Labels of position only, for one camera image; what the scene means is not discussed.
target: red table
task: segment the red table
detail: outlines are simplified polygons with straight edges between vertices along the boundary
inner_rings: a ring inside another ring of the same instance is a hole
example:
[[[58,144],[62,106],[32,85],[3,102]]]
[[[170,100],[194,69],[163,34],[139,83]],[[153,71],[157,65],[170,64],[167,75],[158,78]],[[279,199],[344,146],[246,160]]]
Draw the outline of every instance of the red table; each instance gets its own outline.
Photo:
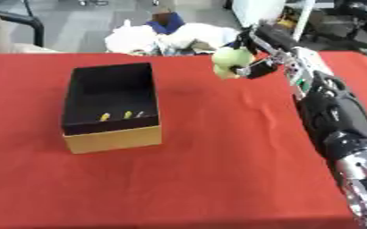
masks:
[[[367,57],[324,59],[367,106]],[[72,155],[73,68],[151,62],[160,146]],[[0,55],[0,227],[355,228],[282,72],[221,81],[208,57]]]

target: gray floor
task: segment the gray floor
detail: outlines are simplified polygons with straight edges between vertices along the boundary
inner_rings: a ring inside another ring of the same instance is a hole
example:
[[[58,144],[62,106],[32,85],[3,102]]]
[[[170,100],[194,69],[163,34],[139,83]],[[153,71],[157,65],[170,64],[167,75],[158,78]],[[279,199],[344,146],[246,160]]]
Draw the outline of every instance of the gray floor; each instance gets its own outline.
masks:
[[[222,9],[224,0],[160,0],[161,4],[176,10],[187,22],[203,22],[217,26],[239,28],[232,12]],[[46,27],[46,47],[62,52],[104,52],[104,38],[125,19],[141,25],[150,19],[155,7],[151,0],[110,0],[107,6],[80,6],[78,0],[30,0],[33,12]],[[0,0],[0,9],[25,13],[20,0]],[[7,23],[15,42],[31,43],[30,28]],[[345,34],[344,26],[330,26],[328,30]],[[359,40],[367,42],[367,33]],[[319,44],[308,46],[319,49]]]

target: dark blue clothing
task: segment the dark blue clothing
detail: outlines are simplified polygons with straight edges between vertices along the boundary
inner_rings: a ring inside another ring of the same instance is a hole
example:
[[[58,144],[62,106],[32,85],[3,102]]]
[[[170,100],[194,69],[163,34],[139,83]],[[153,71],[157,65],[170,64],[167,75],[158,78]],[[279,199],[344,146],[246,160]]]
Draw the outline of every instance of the dark blue clothing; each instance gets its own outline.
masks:
[[[147,25],[151,26],[154,31],[161,34],[171,34],[177,31],[181,26],[185,24],[184,20],[181,18],[181,16],[178,15],[178,13],[170,13],[168,18],[168,24],[164,27],[160,25],[156,21],[148,21],[146,22]]]

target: cardboard box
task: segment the cardboard box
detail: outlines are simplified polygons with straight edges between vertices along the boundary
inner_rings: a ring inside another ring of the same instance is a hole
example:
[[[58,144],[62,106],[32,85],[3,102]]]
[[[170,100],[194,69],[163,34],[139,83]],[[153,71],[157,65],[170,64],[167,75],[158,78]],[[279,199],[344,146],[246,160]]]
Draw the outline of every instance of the cardboard box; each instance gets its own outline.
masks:
[[[151,65],[75,69],[62,125],[64,139],[75,154],[160,144]]]

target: person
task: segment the person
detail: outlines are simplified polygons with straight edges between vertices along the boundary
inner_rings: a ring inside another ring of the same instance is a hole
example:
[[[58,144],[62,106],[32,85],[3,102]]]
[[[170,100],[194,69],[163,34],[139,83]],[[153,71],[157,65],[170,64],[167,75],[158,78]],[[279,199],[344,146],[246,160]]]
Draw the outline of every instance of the person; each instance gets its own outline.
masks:
[[[170,35],[181,28],[185,22],[177,12],[172,12],[169,8],[160,6],[158,11],[153,13],[152,20],[145,24],[153,28],[157,34]]]

